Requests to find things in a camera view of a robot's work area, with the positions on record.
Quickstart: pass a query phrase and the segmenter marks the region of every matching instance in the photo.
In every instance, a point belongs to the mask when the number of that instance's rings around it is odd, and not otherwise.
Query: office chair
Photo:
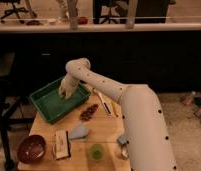
[[[108,7],[108,14],[107,15],[101,15],[102,12],[102,6]],[[114,18],[119,17],[112,14],[112,8],[116,6],[116,0],[93,0],[93,22],[94,24],[99,24],[99,19],[104,18],[103,21],[100,23],[103,24],[108,21],[110,24],[111,22],[114,22],[115,24],[118,24],[118,21]]]
[[[24,23],[24,21],[21,20],[19,13],[20,13],[20,12],[22,12],[22,13],[28,13],[29,11],[28,11],[26,8],[24,8],[24,7],[17,8],[17,7],[15,6],[15,3],[20,4],[20,1],[21,1],[21,0],[0,0],[0,2],[3,2],[3,3],[11,3],[11,5],[12,5],[12,9],[8,9],[8,10],[5,10],[5,11],[4,11],[4,15],[1,17],[1,22],[2,22],[2,23],[5,22],[5,21],[3,20],[4,18],[6,18],[6,17],[8,17],[8,16],[10,16],[10,15],[12,15],[12,14],[15,14],[15,15],[17,16],[17,18],[19,19],[19,22],[20,22],[20,23],[22,23],[22,24]]]
[[[102,6],[107,6],[109,1],[93,0],[94,24],[99,24]],[[112,0],[119,17],[125,18],[127,17],[128,9],[122,9],[120,1],[123,1],[123,3],[126,3],[125,6],[128,6],[129,0]],[[135,23],[165,23],[168,6],[169,0],[138,0]],[[120,23],[126,23],[126,19],[120,19]]]
[[[0,46],[0,59],[2,58],[2,46]],[[14,162],[10,156],[10,147],[7,131],[11,128],[13,124],[27,124],[32,123],[34,118],[17,118],[12,119],[11,116],[20,107],[20,105],[25,102],[25,96],[18,96],[15,92],[14,83],[11,79],[11,73],[0,76],[0,136],[2,140],[4,155],[5,155],[5,169],[10,170],[14,167]],[[8,96],[16,96],[16,100],[13,104],[6,103],[6,98]]]

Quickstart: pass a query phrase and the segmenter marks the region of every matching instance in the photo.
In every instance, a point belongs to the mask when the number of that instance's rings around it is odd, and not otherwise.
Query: small green bowl
[[[103,158],[104,148],[101,144],[93,144],[89,149],[89,155],[92,160],[99,161]]]

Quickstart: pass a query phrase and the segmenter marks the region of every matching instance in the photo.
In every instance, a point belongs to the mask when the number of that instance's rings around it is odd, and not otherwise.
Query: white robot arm
[[[175,158],[160,102],[145,84],[122,84],[96,74],[86,58],[69,61],[59,94],[69,98],[79,80],[95,87],[121,105],[127,149],[134,171],[174,171]]]

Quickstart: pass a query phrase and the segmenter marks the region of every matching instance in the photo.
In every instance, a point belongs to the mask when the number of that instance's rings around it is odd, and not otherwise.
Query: wooden bowl
[[[31,135],[18,147],[17,157],[20,162],[29,164],[39,161],[45,153],[46,142],[40,135]]]

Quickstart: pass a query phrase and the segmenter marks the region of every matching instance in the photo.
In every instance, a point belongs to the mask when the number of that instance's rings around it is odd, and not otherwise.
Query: wooden table
[[[72,140],[71,158],[55,160],[52,155],[52,146],[55,143],[55,131],[60,129],[72,130],[81,121],[79,115],[83,110],[92,104],[97,103],[99,107],[92,119],[83,122],[90,129],[86,140]],[[46,153],[39,163],[23,164],[19,162],[19,170],[54,170],[54,171],[130,171],[129,160],[121,155],[121,149],[116,140],[123,130],[120,107],[116,104],[118,117],[115,115],[107,116],[99,98],[91,94],[88,101],[74,109],[63,119],[51,125],[46,123],[39,113],[36,114],[35,121],[32,125],[30,135],[39,134],[46,140]],[[101,144],[104,147],[104,156],[100,161],[93,161],[89,157],[89,148],[93,144]]]

